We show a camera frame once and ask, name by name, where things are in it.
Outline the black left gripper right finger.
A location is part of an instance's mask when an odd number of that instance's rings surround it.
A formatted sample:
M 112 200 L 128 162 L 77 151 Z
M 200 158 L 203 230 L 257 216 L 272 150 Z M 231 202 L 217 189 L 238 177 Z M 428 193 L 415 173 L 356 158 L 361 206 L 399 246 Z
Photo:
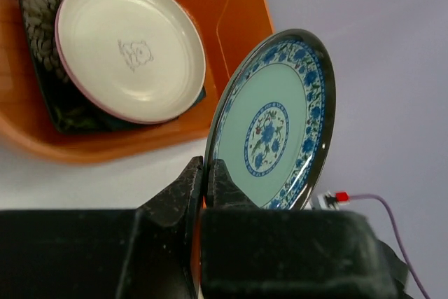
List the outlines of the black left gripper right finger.
M 200 215 L 205 298 L 405 298 L 407 266 L 352 211 L 267 210 L 207 170 Z

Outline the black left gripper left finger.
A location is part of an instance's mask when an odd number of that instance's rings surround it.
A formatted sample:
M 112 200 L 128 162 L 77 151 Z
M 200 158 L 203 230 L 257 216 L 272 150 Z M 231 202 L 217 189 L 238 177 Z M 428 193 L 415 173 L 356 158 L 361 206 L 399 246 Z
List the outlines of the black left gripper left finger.
M 1 212 L 2 298 L 196 298 L 203 159 L 136 209 Z

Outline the blue floral round plate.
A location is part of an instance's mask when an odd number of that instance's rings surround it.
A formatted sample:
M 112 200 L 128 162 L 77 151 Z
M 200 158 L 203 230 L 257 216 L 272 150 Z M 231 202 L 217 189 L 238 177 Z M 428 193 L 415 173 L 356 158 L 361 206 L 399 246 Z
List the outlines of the blue floral round plate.
M 321 175 L 335 123 L 333 65 L 321 40 L 287 29 L 261 41 L 226 85 L 211 123 L 204 175 L 231 181 L 264 209 L 301 209 Z

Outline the cream white round plate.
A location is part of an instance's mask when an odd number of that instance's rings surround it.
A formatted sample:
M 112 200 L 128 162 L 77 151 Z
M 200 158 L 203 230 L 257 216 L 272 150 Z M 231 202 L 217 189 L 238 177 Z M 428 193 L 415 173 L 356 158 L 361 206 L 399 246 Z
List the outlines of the cream white round plate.
M 63 0 L 60 41 L 80 83 L 110 110 L 156 121 L 178 117 L 204 88 L 196 26 L 175 0 Z

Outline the black square floral plate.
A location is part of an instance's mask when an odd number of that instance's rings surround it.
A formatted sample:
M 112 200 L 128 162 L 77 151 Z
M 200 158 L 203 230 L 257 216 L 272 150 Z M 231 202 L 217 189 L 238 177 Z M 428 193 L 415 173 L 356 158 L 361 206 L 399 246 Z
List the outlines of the black square floral plate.
M 55 126 L 62 132 L 80 132 L 83 129 L 128 130 L 139 126 L 104 114 L 71 82 L 55 45 L 55 16 L 62 1 L 19 0 L 32 63 Z M 194 105 L 205 95 L 204 85 Z

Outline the pink round plate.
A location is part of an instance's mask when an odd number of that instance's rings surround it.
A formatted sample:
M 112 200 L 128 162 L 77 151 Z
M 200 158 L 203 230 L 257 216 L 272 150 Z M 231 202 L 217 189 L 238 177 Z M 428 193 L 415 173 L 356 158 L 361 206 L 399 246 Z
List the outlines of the pink round plate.
M 55 45 L 57 47 L 58 55 L 60 62 L 66 71 L 66 74 L 70 78 L 71 82 L 77 87 L 77 89 L 83 94 L 86 99 L 88 99 L 93 105 L 95 105 L 99 110 L 102 110 L 104 114 L 108 114 L 110 116 L 113 116 L 116 120 L 123 120 L 126 123 L 133 123 L 137 125 L 156 125 L 156 124 L 162 124 L 162 123 L 168 123 L 171 120 L 176 120 L 177 117 L 171 117 L 171 118 L 163 118 L 161 120 L 156 121 L 142 121 L 137 119 L 128 118 L 127 116 L 123 116 L 120 113 L 116 113 L 113 110 L 110 110 L 107 106 L 104 106 L 100 101 L 95 99 L 90 92 L 81 84 L 81 82 L 78 80 L 75 73 L 71 70 L 69 63 L 66 60 L 66 57 L 64 56 L 64 52 L 62 50 L 62 43 L 60 41 L 60 11 L 57 11 L 57 14 L 55 16 Z

